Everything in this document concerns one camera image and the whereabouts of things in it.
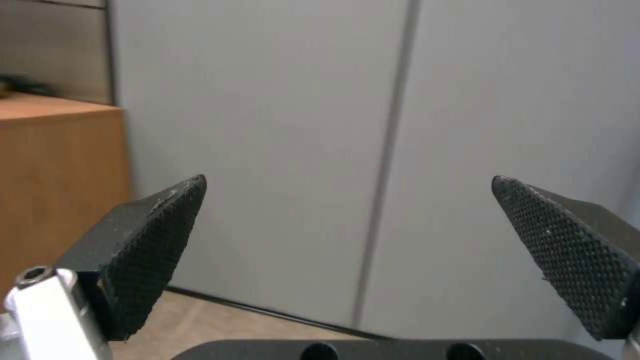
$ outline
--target wooden desk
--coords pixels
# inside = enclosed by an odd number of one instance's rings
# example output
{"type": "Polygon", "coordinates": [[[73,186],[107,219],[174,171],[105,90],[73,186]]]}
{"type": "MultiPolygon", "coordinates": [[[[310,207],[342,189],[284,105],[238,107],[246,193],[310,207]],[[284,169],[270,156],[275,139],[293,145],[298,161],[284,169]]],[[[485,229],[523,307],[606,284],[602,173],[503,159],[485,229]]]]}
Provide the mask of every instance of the wooden desk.
{"type": "Polygon", "coordinates": [[[0,99],[0,298],[19,272],[53,263],[129,196],[121,109],[0,99]]]}

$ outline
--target floor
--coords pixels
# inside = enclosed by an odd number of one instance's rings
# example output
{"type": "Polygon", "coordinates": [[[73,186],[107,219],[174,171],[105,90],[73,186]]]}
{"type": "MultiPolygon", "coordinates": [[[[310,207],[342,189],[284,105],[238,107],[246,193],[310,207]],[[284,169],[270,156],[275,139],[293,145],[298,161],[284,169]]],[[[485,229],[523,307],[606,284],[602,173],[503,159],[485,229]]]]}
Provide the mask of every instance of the floor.
{"type": "Polygon", "coordinates": [[[354,339],[354,337],[165,292],[147,323],[126,342],[111,343],[114,360],[171,359],[207,341],[225,339],[354,339]]]}

